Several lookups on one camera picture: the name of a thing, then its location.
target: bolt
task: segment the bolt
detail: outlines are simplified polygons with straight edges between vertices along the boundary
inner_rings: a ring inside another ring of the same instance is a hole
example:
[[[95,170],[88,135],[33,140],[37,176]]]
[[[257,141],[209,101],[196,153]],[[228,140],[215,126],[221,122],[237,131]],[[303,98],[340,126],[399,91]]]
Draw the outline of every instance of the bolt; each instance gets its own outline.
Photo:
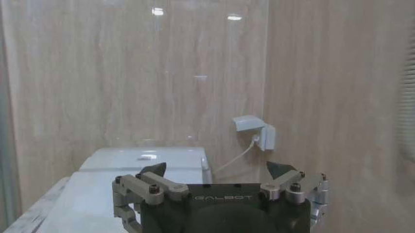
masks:
[[[289,190],[292,192],[300,192],[300,184],[299,183],[292,183],[289,186]]]
[[[120,183],[121,182],[121,176],[117,176],[116,178],[115,178],[115,183]]]
[[[152,184],[148,188],[149,194],[157,194],[160,192],[160,187],[156,184]]]

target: toilet tank lid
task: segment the toilet tank lid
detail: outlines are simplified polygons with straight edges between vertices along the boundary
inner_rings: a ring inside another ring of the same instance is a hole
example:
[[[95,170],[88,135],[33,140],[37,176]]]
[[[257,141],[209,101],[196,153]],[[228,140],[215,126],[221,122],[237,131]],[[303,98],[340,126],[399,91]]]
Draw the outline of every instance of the toilet tank lid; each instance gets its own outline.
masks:
[[[137,170],[163,162],[167,163],[167,169],[208,168],[201,147],[137,147],[99,149],[85,160],[80,171]]]

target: toilet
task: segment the toilet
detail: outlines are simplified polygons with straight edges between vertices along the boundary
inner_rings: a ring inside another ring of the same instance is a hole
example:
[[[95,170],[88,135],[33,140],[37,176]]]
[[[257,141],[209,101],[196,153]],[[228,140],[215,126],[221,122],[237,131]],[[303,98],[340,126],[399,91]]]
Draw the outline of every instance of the toilet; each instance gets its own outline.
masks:
[[[125,232],[113,217],[112,180],[167,163],[164,177],[177,183],[212,183],[205,151],[195,147],[104,148],[73,173],[39,228],[41,233]]]

